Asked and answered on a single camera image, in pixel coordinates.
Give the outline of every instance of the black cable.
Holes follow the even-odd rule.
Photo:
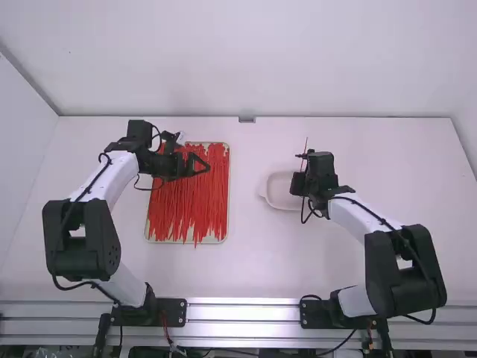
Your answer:
[[[314,298],[315,300],[322,301],[322,299],[321,299],[320,296],[316,296],[316,295],[304,295],[304,296],[300,299],[300,303],[301,303],[301,301],[303,301],[305,298]]]
[[[380,217],[379,215],[377,215],[375,212],[373,212],[372,210],[368,209],[366,206],[364,206],[363,204],[361,204],[360,202],[354,200],[354,199],[351,199],[351,198],[348,198],[346,196],[333,196],[332,198],[330,198],[330,200],[335,200],[335,199],[341,199],[341,200],[346,200],[346,201],[349,201],[351,202],[352,204],[354,205],[358,205],[360,208],[362,208],[364,211],[366,211],[366,213],[370,214],[372,217],[374,217],[376,220],[378,220],[381,225],[384,225],[386,226],[389,230],[391,230],[391,232],[393,234],[395,234],[399,240],[401,241],[401,243],[405,246],[405,248],[407,250],[409,250],[409,252],[411,253],[411,256],[412,256],[412,259],[417,263],[417,265],[419,266],[421,272],[423,273],[423,276],[424,276],[424,280],[426,280],[427,282],[427,285],[429,286],[429,289],[430,289],[430,292],[431,292],[431,296],[432,296],[432,300],[433,301],[436,301],[436,297],[435,297],[435,294],[434,294],[434,291],[432,290],[432,282],[431,282],[431,279],[429,278],[429,275],[427,274],[427,271],[426,269],[424,268],[424,265],[422,263],[422,261],[420,260],[420,258],[417,256],[416,254],[416,251],[408,244],[407,240],[402,237],[402,235],[391,225],[388,223],[388,221],[382,217]],[[404,317],[406,318],[409,318],[413,321],[416,321],[418,323],[421,323],[421,324],[426,324],[426,325],[429,325],[429,324],[432,324],[432,322],[434,322],[435,320],[435,316],[436,316],[436,312],[437,310],[434,308],[432,308],[432,314],[431,314],[431,318],[428,320],[428,321],[424,321],[422,319],[419,319],[417,317],[414,317],[412,315],[404,315]]]
[[[161,185],[159,185],[157,188],[139,188],[139,187],[136,186],[136,184],[137,184],[138,181],[139,181],[139,174],[138,174],[138,175],[137,175],[137,179],[136,179],[136,181],[134,182],[134,185],[133,185],[133,186],[134,186],[134,189],[140,190],[140,191],[142,191],[142,192],[153,192],[154,190],[159,190],[159,189],[161,189],[161,188],[164,186],[165,180],[162,179],[161,177],[156,177],[156,178],[159,178],[159,179],[162,181],[162,182],[161,182]]]
[[[329,349],[328,351],[324,351],[324,352],[321,352],[320,354],[317,354],[315,357],[322,357],[322,356],[326,356],[327,354],[330,354],[330,353],[333,353],[334,351],[337,351],[338,349],[340,349],[341,347],[343,347],[343,345],[346,344],[346,342],[348,342],[351,337],[353,336],[353,334],[355,334],[357,331],[357,329],[355,328],[354,330],[351,331],[351,333],[349,334],[348,337],[346,337],[339,345],[337,345],[336,347],[334,348],[331,348]]]
[[[232,349],[232,348],[214,348],[214,349],[212,349],[212,351],[224,351],[224,352],[230,352],[230,353],[244,354],[246,356],[252,356],[252,357],[258,357],[259,356],[257,353],[238,351],[238,350]]]
[[[154,138],[159,137],[159,147],[157,147],[156,149],[156,152],[158,152],[161,150],[161,147],[162,147],[162,136],[158,127],[156,127],[155,125],[152,125],[152,128],[154,128],[157,131],[157,134],[154,134],[151,140],[154,140]]]
[[[312,208],[312,200],[308,199],[308,208],[310,209],[310,214],[306,217],[306,219],[303,219],[303,209],[305,207],[305,197],[303,196],[303,199],[301,201],[301,223],[305,224],[312,215],[315,215],[317,218],[323,218],[322,215],[318,215],[316,213],[316,209]]]
[[[201,356],[198,356],[198,357],[194,357],[194,356],[193,357],[194,358],[206,358],[209,355],[209,353],[212,352],[213,350],[214,350],[214,348],[209,348],[209,350],[205,354],[202,354]]]

